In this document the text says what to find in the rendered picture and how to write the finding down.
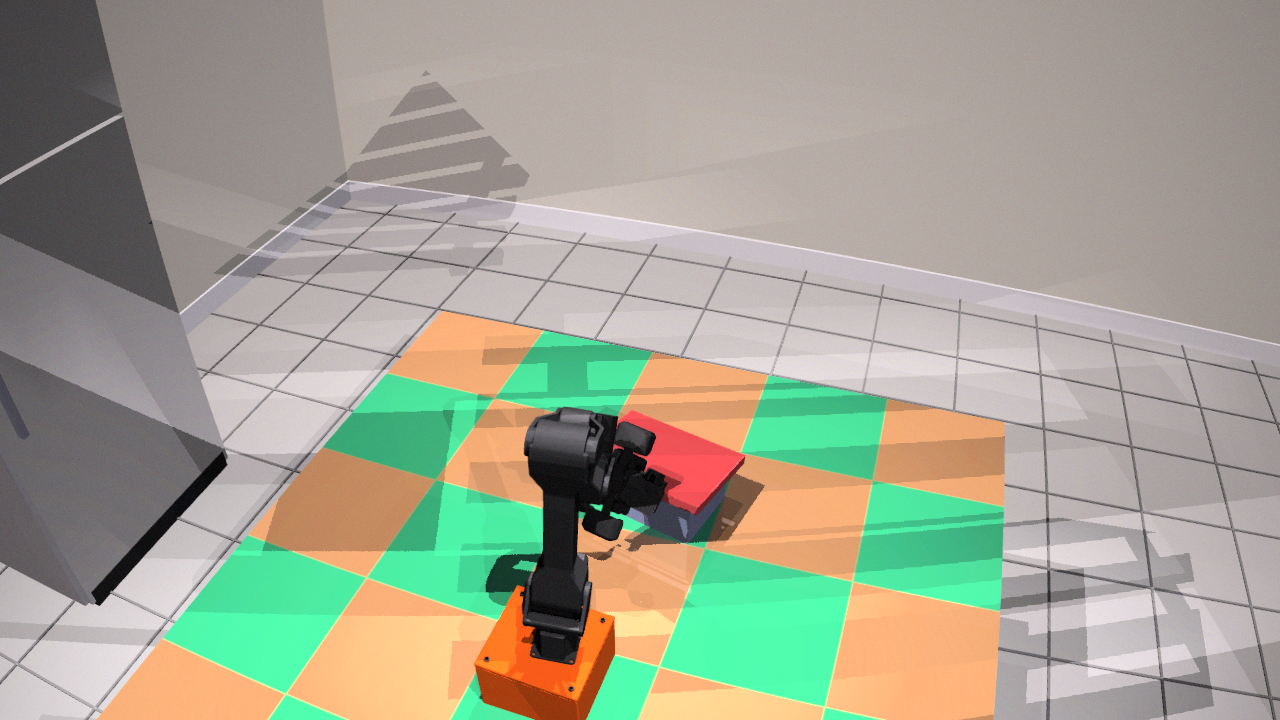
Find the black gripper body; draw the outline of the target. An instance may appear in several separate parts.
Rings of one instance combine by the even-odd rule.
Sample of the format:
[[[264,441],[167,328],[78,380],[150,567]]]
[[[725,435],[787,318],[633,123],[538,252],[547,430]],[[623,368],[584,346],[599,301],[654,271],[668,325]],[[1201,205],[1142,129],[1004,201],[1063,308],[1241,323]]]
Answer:
[[[646,430],[641,427],[636,427],[628,421],[620,421],[616,434],[614,445],[625,448],[614,448],[616,454],[614,461],[614,486],[608,495],[608,498],[602,498],[602,511],[596,510],[595,506],[590,505],[589,512],[585,514],[582,519],[582,528],[595,536],[602,537],[605,541],[616,541],[620,537],[620,532],[623,527],[623,520],[611,516],[611,512],[623,512],[625,506],[614,503],[614,495],[625,484],[625,471],[637,468],[640,457],[648,457],[652,454],[653,445],[655,443],[657,436],[652,430]]]

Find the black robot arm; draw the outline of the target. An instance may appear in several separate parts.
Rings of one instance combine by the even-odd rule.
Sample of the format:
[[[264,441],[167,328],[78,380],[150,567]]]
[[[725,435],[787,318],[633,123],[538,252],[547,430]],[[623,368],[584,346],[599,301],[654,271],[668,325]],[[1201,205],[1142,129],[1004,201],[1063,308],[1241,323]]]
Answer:
[[[538,416],[524,439],[529,477],[541,488],[543,550],[524,582],[524,626],[536,628],[530,657],[573,665],[590,612],[588,555],[577,552],[579,511],[602,503],[614,486],[618,416],[557,407]],[[614,503],[650,515],[666,495],[666,475],[625,471]],[[532,655],[534,653],[534,655]],[[570,662],[573,660],[573,662]]]

